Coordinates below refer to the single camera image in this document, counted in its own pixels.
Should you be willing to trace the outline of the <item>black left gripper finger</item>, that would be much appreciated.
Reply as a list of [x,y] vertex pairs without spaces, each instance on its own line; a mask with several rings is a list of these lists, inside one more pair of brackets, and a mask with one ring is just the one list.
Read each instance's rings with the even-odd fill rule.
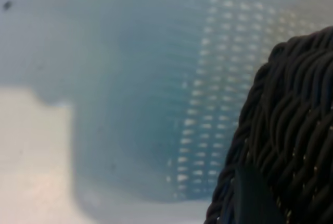
[[252,166],[238,166],[234,180],[235,223],[285,223],[264,178]]

